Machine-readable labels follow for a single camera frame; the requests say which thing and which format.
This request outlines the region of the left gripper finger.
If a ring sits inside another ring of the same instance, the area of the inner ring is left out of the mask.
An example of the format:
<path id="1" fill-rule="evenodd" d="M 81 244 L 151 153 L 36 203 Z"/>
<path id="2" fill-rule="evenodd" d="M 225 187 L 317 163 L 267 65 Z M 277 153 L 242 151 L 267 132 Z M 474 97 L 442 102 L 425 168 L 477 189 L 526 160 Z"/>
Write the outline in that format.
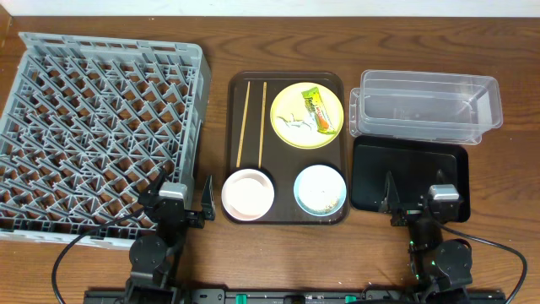
<path id="1" fill-rule="evenodd" d="M 213 199 L 213 177 L 207 176 L 202 191 L 201 199 L 202 212 L 205 220 L 215 220 L 215 202 Z"/>
<path id="2" fill-rule="evenodd" d="M 147 186 L 147 193 L 151 195 L 158 195 L 162 185 L 166 182 L 168 174 L 164 168 L 159 170 L 159 174 L 151 183 Z"/>

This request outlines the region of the pink bowl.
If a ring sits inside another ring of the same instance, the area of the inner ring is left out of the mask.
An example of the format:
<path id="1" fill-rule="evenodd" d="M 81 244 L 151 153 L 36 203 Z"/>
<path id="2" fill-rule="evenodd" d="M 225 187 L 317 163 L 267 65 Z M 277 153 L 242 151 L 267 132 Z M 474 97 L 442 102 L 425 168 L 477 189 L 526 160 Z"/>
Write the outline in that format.
<path id="1" fill-rule="evenodd" d="M 224 210 L 239 221 L 261 219 L 273 206 L 274 198 L 272 181 L 255 169 L 242 169 L 231 174 L 221 193 Z"/>

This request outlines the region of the rice food scraps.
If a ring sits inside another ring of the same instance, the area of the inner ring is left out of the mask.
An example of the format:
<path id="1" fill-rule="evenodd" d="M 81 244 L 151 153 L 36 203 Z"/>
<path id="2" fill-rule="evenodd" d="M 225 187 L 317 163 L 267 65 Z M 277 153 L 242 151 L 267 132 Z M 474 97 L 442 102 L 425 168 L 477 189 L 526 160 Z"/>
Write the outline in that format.
<path id="1" fill-rule="evenodd" d="M 315 213 L 328 213 L 340 201 L 340 192 L 331 187 L 302 188 L 299 193 L 302 204 Z"/>

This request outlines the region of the light blue bowl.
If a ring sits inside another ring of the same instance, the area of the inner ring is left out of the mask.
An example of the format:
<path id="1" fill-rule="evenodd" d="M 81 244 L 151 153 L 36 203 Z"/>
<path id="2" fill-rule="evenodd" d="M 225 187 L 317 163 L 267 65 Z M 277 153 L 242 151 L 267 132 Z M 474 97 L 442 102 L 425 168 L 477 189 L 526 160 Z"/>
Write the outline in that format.
<path id="1" fill-rule="evenodd" d="M 339 171 L 313 165 L 295 178 L 293 192 L 296 203 L 307 214 L 325 217 L 336 214 L 344 206 L 347 186 Z"/>

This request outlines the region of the clear plastic film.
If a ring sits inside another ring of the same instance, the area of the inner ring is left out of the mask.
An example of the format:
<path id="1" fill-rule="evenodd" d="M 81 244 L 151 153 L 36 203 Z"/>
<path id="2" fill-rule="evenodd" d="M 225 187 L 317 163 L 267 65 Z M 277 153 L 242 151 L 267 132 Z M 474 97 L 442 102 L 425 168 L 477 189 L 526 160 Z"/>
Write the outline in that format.
<path id="1" fill-rule="evenodd" d="M 289 119 L 285 117 L 277 117 L 276 125 L 278 128 L 300 129 L 300 130 L 306 130 L 309 132 L 314 130 L 314 127 L 312 126 L 311 121 L 296 120 L 293 114 L 290 114 Z"/>

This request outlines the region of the green snack wrapper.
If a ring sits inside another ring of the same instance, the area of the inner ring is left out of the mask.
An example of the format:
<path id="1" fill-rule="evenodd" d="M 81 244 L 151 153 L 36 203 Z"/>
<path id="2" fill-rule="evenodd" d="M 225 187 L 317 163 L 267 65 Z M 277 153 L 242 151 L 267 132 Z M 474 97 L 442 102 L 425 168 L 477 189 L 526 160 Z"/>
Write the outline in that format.
<path id="1" fill-rule="evenodd" d="M 327 114 L 327 110 L 321 98 L 319 89 L 317 87 L 313 87 L 309 90 L 303 91 L 301 94 L 305 101 L 306 110 L 316 123 L 317 132 L 322 134 L 336 133 L 337 130 L 332 125 L 331 119 Z"/>

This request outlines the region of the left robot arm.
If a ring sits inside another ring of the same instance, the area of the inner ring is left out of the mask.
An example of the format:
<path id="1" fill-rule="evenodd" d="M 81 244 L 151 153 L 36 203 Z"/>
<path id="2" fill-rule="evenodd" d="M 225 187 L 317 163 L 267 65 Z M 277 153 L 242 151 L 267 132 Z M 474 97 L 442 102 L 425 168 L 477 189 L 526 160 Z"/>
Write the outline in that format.
<path id="1" fill-rule="evenodd" d="M 176 272 L 188 230 L 202 229 L 207 221 L 215 220 L 213 178 L 208 176 L 205 181 L 200 210 L 187 207 L 185 199 L 186 185 L 171 182 L 165 170 L 139 194 L 138 203 L 157 228 L 153 235 L 139 237 L 129 250 L 132 269 L 120 303 L 191 301 L 191 293 L 176 283 Z"/>

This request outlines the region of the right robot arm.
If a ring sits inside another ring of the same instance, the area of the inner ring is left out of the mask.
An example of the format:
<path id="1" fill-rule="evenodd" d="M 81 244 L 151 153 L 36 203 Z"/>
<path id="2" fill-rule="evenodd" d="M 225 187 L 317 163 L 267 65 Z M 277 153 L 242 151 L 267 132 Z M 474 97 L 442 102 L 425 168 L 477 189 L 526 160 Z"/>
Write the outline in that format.
<path id="1" fill-rule="evenodd" d="M 386 173 L 379 211 L 391 215 L 392 226 L 408 228 L 410 267 L 417 277 L 412 298 L 418 303 L 469 303 L 473 282 L 472 247 L 457 238 L 446 240 L 442 227 L 457 222 L 463 198 L 452 184 L 435 184 L 415 203 L 399 198 L 393 175 Z"/>

